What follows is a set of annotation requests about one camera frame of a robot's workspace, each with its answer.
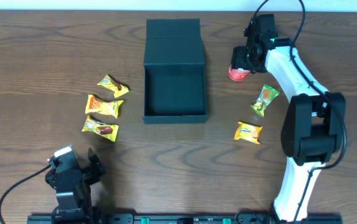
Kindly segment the yellow Apollo cake packet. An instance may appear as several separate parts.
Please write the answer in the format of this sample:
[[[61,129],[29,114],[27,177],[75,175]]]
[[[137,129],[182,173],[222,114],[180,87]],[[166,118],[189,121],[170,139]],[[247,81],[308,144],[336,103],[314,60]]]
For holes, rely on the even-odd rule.
[[[111,142],[115,142],[119,127],[118,124],[106,124],[87,116],[82,132],[95,133]]]

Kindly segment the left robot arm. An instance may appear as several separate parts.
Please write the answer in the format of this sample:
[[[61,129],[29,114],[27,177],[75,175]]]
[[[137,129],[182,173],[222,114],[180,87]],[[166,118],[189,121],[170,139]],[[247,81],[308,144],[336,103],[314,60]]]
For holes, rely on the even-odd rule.
[[[105,168],[91,148],[88,159],[88,166],[81,167],[71,145],[48,159],[45,181],[56,191],[59,204],[51,215],[52,223],[98,223],[100,212],[92,205],[90,186],[100,181]]]

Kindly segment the orange-yellow biscuit packet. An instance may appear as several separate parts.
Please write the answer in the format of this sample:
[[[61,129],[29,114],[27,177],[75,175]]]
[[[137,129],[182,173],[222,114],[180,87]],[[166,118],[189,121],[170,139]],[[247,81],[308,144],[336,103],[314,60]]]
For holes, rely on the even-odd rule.
[[[262,126],[254,126],[251,124],[243,123],[241,121],[239,121],[238,124],[239,127],[235,132],[234,140],[243,139],[254,144],[260,144],[259,137],[263,129]]]

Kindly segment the red Pringles can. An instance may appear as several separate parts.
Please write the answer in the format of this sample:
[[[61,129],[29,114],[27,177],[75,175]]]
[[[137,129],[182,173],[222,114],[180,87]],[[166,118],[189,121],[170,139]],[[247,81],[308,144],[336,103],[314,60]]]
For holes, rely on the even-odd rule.
[[[229,67],[229,77],[236,81],[243,81],[245,78],[247,78],[248,74],[250,73],[249,70],[244,70],[242,68],[236,68],[234,69],[232,65]]]

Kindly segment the green snack packet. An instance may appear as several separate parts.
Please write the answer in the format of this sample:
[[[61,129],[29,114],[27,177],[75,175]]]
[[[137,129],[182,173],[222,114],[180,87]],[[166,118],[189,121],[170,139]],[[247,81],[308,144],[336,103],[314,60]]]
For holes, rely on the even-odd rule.
[[[278,96],[280,92],[270,85],[264,84],[260,95],[251,108],[261,117],[265,117],[265,110],[268,105]]]

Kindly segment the yellow peanut butter packet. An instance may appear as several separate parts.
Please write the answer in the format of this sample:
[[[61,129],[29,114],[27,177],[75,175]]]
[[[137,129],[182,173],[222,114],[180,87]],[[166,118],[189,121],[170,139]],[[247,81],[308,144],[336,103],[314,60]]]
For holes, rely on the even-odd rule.
[[[95,95],[88,95],[85,114],[98,113],[118,118],[119,108],[123,102],[123,100],[107,102],[97,98]]]

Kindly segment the yellow chocolate cake packet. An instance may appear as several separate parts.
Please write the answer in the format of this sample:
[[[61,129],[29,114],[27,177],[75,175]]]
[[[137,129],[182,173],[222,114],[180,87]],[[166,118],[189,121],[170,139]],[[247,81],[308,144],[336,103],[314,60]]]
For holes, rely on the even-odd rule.
[[[117,82],[111,75],[106,74],[103,79],[97,83],[97,85],[105,87],[106,89],[110,90],[113,92],[113,96],[115,98],[119,98],[122,95],[128,93],[130,91],[130,89]]]

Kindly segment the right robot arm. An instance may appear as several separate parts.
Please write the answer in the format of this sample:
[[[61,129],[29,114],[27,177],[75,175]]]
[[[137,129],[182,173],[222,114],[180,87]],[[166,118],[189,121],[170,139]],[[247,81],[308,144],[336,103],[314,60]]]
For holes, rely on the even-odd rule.
[[[342,223],[338,214],[307,212],[319,173],[346,147],[345,98],[321,85],[301,61],[295,42],[281,37],[273,14],[253,16],[245,46],[234,47],[231,71],[271,73],[288,99],[281,130],[287,157],[282,186],[261,223]]]

